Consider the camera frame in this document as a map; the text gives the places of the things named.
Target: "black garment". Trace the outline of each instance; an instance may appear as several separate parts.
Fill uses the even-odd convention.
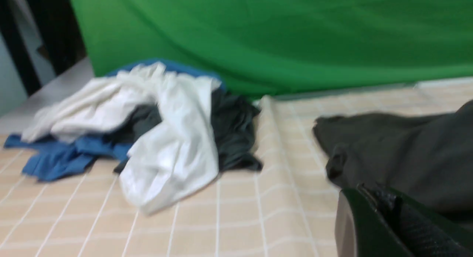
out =
[[[117,130],[105,135],[113,143],[135,143],[139,137],[162,122],[155,104],[139,105]]]
[[[218,151],[219,170],[261,171],[261,162],[249,152],[255,144],[253,117],[260,111],[243,96],[232,95],[221,89],[214,90],[211,98],[211,125]],[[122,128],[109,134],[108,138],[115,143],[134,143],[161,121],[156,105],[142,105],[137,107]],[[126,163],[120,163],[113,172],[120,174]]]
[[[211,124],[221,172],[243,168],[261,171],[261,162],[250,153],[255,144],[253,117],[259,113],[241,95],[221,89],[212,93]]]
[[[313,133],[330,157],[326,169],[334,184],[381,183],[451,220],[473,220],[473,102],[454,114],[316,121]]]

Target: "blue cloth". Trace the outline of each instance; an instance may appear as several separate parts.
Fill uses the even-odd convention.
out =
[[[200,77],[200,76],[214,77],[214,78],[216,78],[217,80],[219,80],[221,82],[220,89],[222,89],[222,90],[227,89],[224,82],[220,79],[220,76],[215,72],[207,72],[207,71],[197,70],[196,68],[190,67],[188,65],[182,65],[182,64],[179,64],[179,63],[176,63],[176,62],[173,62],[173,61],[159,59],[159,58],[141,60],[141,61],[138,61],[138,62],[135,62],[135,63],[124,65],[123,67],[121,67],[117,70],[114,70],[114,71],[106,74],[105,76],[106,77],[113,77],[113,76],[117,75],[120,70],[130,71],[130,70],[132,70],[132,68],[136,67],[137,65],[140,65],[140,64],[152,65],[156,62],[161,62],[164,65],[166,65],[166,71],[175,71],[177,73],[186,73],[186,74],[189,74],[193,77]]]
[[[39,181],[55,181],[63,177],[83,174],[100,156],[124,161],[132,144],[112,144],[100,137],[84,136],[71,144],[57,141],[53,137],[33,143],[21,141],[19,135],[12,134],[5,141],[5,148],[35,149],[39,153],[32,156],[22,173],[36,176]]]

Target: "grid pattern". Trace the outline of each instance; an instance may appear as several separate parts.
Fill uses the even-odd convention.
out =
[[[33,151],[0,151],[2,257],[335,257],[338,189],[311,128],[319,115],[456,110],[473,84],[261,100],[259,174],[232,171],[172,208],[147,217],[124,200],[116,161],[51,184],[20,171]],[[6,136],[0,137],[3,143]]]

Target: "green backdrop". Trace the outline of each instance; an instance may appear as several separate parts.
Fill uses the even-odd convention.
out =
[[[257,97],[473,75],[473,0],[71,0],[96,75],[145,58]]]

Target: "white cloth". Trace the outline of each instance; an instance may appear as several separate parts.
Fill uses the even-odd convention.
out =
[[[137,105],[156,103],[163,121],[132,146],[120,184],[127,200],[147,214],[177,202],[218,174],[211,92],[220,83],[164,69],[161,63],[139,65],[116,78],[91,80],[38,112],[22,140],[32,142],[51,133],[71,142],[90,132],[109,132]]]
[[[119,72],[116,78],[92,79],[69,98],[38,111],[32,125],[22,132],[21,140],[34,142],[51,134],[70,143],[87,133],[112,131],[137,105],[155,102],[150,75],[153,71],[163,74],[165,68],[156,63]]]
[[[156,92],[163,119],[128,152],[120,174],[128,201],[153,213],[208,185],[218,174],[211,81],[166,74]]]

